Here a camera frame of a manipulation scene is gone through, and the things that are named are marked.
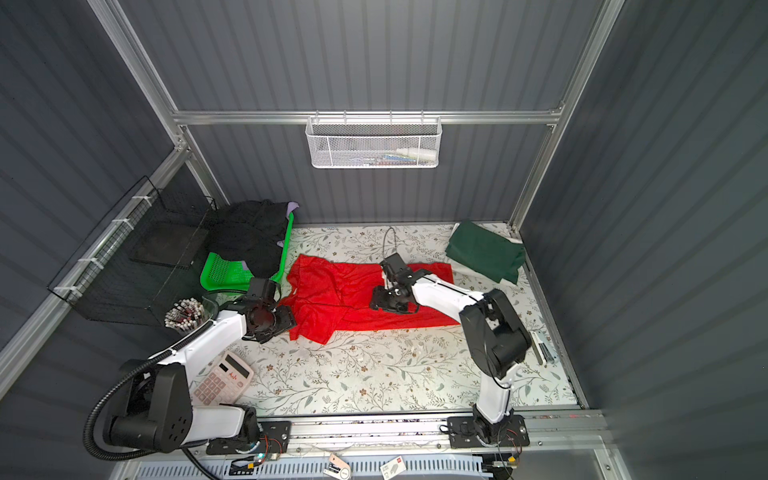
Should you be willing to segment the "red t shirt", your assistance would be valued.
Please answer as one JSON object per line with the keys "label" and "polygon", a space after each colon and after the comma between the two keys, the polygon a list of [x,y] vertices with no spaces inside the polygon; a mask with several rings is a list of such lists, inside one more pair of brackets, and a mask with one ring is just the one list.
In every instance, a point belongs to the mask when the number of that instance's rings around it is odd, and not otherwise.
{"label": "red t shirt", "polygon": [[287,275],[291,291],[280,301],[293,313],[296,326],[289,338],[327,344],[337,331],[368,332],[421,329],[457,324],[429,307],[410,308],[407,315],[370,308],[373,290],[384,284],[377,264],[331,262],[299,255]]}

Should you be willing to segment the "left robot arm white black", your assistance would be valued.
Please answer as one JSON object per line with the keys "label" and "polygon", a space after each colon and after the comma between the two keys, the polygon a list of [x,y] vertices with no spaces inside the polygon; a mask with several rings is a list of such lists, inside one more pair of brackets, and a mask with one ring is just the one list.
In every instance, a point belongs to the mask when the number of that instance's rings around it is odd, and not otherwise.
{"label": "left robot arm white black", "polygon": [[270,279],[252,280],[248,291],[172,346],[121,367],[116,384],[88,415],[82,438],[95,457],[127,460],[153,453],[231,441],[252,447],[262,437],[252,407],[221,399],[227,385],[246,385],[248,369],[228,347],[260,344],[295,327],[289,307],[276,298]]}

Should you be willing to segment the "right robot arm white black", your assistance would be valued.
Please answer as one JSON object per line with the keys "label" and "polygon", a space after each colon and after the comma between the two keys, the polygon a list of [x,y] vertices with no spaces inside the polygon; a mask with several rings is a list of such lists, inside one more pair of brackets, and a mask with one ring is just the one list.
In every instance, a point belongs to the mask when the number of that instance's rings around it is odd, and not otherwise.
{"label": "right robot arm white black", "polygon": [[384,284],[373,289],[373,310],[404,316],[426,307],[462,327],[471,359],[481,372],[472,432],[483,445],[500,444],[512,420],[510,396],[516,371],[534,348],[531,333],[507,295],[499,289],[467,290],[429,270],[413,270],[397,253],[380,266]]}

